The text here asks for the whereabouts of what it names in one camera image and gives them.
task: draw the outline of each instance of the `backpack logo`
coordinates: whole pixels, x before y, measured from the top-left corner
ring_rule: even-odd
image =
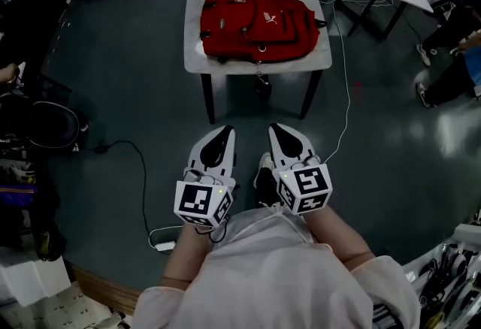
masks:
[[[265,13],[264,12],[264,18],[265,18],[265,22],[266,23],[269,23],[269,22],[274,22],[275,24],[277,24],[277,22],[275,21],[276,19],[276,16],[273,15],[272,17],[269,15],[269,13]]]

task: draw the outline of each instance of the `electrical cord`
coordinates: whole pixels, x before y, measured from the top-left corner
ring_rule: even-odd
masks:
[[[224,238],[225,238],[225,234],[227,233],[227,224],[229,222],[229,220],[231,219],[230,215],[229,214],[226,214],[225,215],[225,225],[224,225],[224,234],[222,235],[222,237],[220,238],[220,240],[214,240],[211,236],[212,232],[214,232],[216,229],[213,229],[213,230],[209,230],[209,231],[199,231],[197,229],[197,226],[195,227],[195,231],[197,232],[197,234],[200,234],[201,236],[205,235],[205,234],[209,234],[209,240],[211,241],[211,243],[219,243],[221,242]]]
[[[144,155],[142,154],[142,152],[138,149],[138,147],[135,145],[135,143],[133,143],[131,140],[116,140],[115,142],[111,143],[110,145],[100,144],[93,149],[87,149],[87,150],[93,150],[97,154],[104,154],[104,153],[108,152],[115,145],[118,145],[118,144],[121,144],[121,143],[125,143],[125,144],[128,144],[128,145],[132,146],[134,148],[134,150],[138,153],[138,155],[141,157],[141,160],[142,160],[142,168],[144,169],[144,184],[143,184],[143,189],[142,189],[142,216],[144,217],[144,227],[145,227],[145,231],[146,231],[147,235],[149,236],[149,242],[150,242],[151,232],[150,232],[149,226],[147,224],[147,216],[145,215],[145,191],[146,191],[146,187],[147,187],[147,169],[146,169],[146,166],[145,166],[145,159],[144,159]]]
[[[394,8],[397,9],[397,7],[394,5],[394,0],[391,0],[390,2],[390,5]],[[403,19],[406,21],[407,25],[411,28],[411,30],[414,31],[414,34],[416,34],[416,37],[418,38],[418,40],[420,42],[422,42],[422,38],[421,38],[421,35],[418,33],[418,31],[411,25],[411,23],[409,22],[409,20],[407,20],[406,16],[404,15],[404,12],[401,14],[401,16],[403,17]]]
[[[346,70],[346,53],[344,51],[344,39],[342,34],[340,33],[339,25],[337,24],[337,18],[336,18],[336,9],[334,6],[332,6],[332,12],[334,13],[334,23],[336,24],[337,31],[339,32],[339,37],[340,37],[340,42],[343,47],[343,66],[344,66],[344,80],[346,82],[346,94],[347,94],[347,108],[346,108],[346,124],[344,126],[344,129],[340,133],[339,140],[337,141],[337,147],[336,150],[324,161],[324,163],[327,163],[329,159],[339,150],[340,146],[340,141],[343,139],[344,133],[347,130],[347,116],[349,115],[349,108],[351,107],[351,96],[349,95],[349,85],[347,82],[347,70]]]
[[[210,174],[202,173],[201,171],[197,171],[196,169],[191,169],[191,168],[187,168],[187,169],[184,170],[184,172],[183,172],[184,178],[185,178],[185,175],[186,175],[188,172],[194,173],[194,175],[196,175],[197,178],[198,178],[197,180],[199,180],[199,181],[201,180],[202,177],[209,177],[209,178],[212,179],[212,184],[213,184],[213,185],[219,185],[219,184],[222,185],[222,186],[224,185],[224,182],[221,181],[221,180],[219,180],[219,179],[217,179],[216,177],[211,176]]]
[[[376,5],[376,4],[379,4],[379,3],[384,3],[385,1],[388,1],[388,4],[387,5]],[[333,3],[335,3],[336,1],[330,1],[330,2],[323,2],[323,1],[319,1],[319,3],[322,3],[323,5],[332,5]],[[355,0],[343,0],[342,2],[345,2],[345,3],[354,3],[356,5],[361,5],[362,6],[362,3],[369,3],[369,1],[355,1]],[[393,2],[390,2],[389,0],[382,0],[382,1],[375,1],[374,2],[374,5],[372,5],[373,8],[382,8],[382,7],[388,7],[388,6],[393,6],[394,3]]]
[[[183,228],[183,225],[172,225],[172,226],[165,226],[164,228],[153,229],[149,233],[149,245],[150,245],[150,247],[152,249],[156,249],[156,247],[152,244],[152,233],[155,233],[156,231],[164,231],[164,230],[168,230],[168,229],[179,229],[179,228]]]

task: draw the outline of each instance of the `black pants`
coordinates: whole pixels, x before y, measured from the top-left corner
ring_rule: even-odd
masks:
[[[477,30],[479,22],[473,17],[472,8],[454,8],[448,21],[422,42],[422,48],[426,51],[438,47],[453,49],[461,39]]]
[[[466,68],[464,56],[456,56],[454,62],[441,74],[440,78],[425,91],[429,104],[442,104],[452,101],[474,87]]]
[[[280,197],[276,192],[276,185],[272,171],[262,168],[256,181],[256,207],[263,207],[264,205],[261,205],[261,202],[269,207],[276,202],[280,202]]]

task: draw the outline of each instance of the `white shirt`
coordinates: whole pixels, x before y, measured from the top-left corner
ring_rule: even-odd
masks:
[[[392,258],[350,273],[281,207],[234,216],[186,291],[154,287],[140,296],[133,329],[371,329],[396,320],[408,329],[419,327],[419,315],[416,293]]]

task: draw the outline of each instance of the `white cable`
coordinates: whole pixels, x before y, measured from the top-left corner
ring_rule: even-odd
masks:
[[[386,0],[382,1],[375,1],[374,4],[376,3],[384,3]],[[394,6],[394,2],[390,2],[389,0],[387,5],[372,5],[371,7],[373,8],[384,8],[384,7],[389,7],[389,6]],[[330,1],[330,2],[322,2],[319,1],[319,3],[322,3],[323,5],[332,5],[336,1]],[[342,2],[347,2],[347,3],[355,3],[356,5],[362,6],[362,3],[369,3],[369,1],[355,1],[355,0],[343,0]]]
[[[149,233],[149,245],[152,249],[155,249],[156,247],[152,244],[152,240],[150,239],[152,237],[152,233],[155,231],[162,231],[162,230],[167,230],[167,229],[178,229],[178,228],[183,228],[183,225],[173,225],[173,226],[166,226],[165,228],[158,228],[158,229],[153,229]]]
[[[382,1],[374,2],[374,3],[383,3],[385,1],[386,0],[382,0]],[[388,1],[387,5],[372,5],[371,7],[382,8],[382,7],[394,6],[394,0],[391,0],[391,1],[387,0],[387,1]],[[323,3],[324,5],[332,5],[334,2],[336,2],[336,1],[331,1],[331,2],[321,2],[321,1],[319,1],[319,3]],[[350,2],[350,3],[356,3],[357,5],[361,5],[361,3],[368,3],[369,1],[343,0],[342,2]],[[334,8],[334,5],[332,6],[332,12],[334,13],[334,23],[336,24],[337,31],[339,32],[340,42],[343,46],[343,65],[344,65],[344,79],[346,81],[347,109],[346,109],[346,124],[344,126],[344,129],[343,129],[342,133],[340,133],[339,140],[337,141],[336,150],[324,161],[324,163],[326,163],[339,150],[340,141],[343,139],[344,133],[347,130],[347,116],[349,114],[349,108],[351,107],[351,96],[349,95],[349,86],[348,86],[348,82],[347,82],[346,54],[344,52],[344,39],[343,39],[342,34],[340,33],[339,25],[337,24],[336,9]]]
[[[339,36],[340,36],[340,42],[341,42],[341,44],[342,44],[342,46],[343,46],[343,64],[344,64],[344,79],[345,79],[345,81],[346,81],[347,109],[346,109],[346,125],[344,126],[343,132],[340,133],[339,140],[337,141],[336,150],[324,161],[324,163],[327,163],[327,161],[339,150],[340,140],[342,140],[343,135],[344,135],[344,133],[345,133],[346,130],[347,130],[347,115],[348,115],[348,113],[349,113],[349,108],[351,107],[351,97],[350,97],[350,95],[349,95],[349,86],[348,86],[348,84],[347,84],[346,54],[345,54],[345,52],[344,52],[344,40],[343,40],[342,34],[340,33],[339,25],[337,24],[337,20],[336,20],[336,9],[334,8],[334,6],[332,6],[332,11],[333,11],[333,13],[334,13],[334,23],[336,24],[337,31],[339,32]]]

